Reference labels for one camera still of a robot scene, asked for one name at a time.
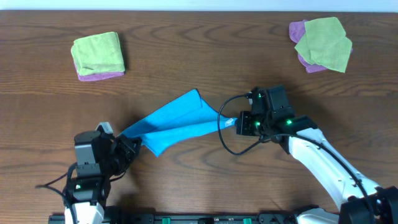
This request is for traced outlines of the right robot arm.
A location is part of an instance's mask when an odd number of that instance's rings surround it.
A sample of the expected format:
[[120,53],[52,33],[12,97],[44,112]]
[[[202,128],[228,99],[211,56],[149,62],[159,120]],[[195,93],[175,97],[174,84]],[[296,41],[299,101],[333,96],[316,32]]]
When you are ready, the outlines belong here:
[[255,88],[244,95],[251,109],[236,120],[236,132],[273,142],[302,163],[328,192],[339,213],[309,208],[296,223],[397,223],[397,188],[383,188],[355,169],[308,116],[296,116],[284,87]]

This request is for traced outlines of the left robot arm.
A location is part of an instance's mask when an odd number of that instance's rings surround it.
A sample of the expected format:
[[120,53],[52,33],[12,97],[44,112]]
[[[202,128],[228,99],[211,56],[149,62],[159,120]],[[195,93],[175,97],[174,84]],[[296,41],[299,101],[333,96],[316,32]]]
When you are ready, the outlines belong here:
[[67,175],[66,223],[102,223],[111,182],[125,174],[139,155],[141,138],[114,137],[98,130],[74,137],[76,177]]

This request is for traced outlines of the blue microfiber cloth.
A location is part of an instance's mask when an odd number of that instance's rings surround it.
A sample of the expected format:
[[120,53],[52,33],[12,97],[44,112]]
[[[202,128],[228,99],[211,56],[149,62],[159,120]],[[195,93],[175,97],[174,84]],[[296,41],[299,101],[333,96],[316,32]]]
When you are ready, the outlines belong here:
[[141,138],[142,145],[159,157],[167,148],[190,138],[234,126],[236,118],[219,115],[192,89],[125,129],[129,138]]

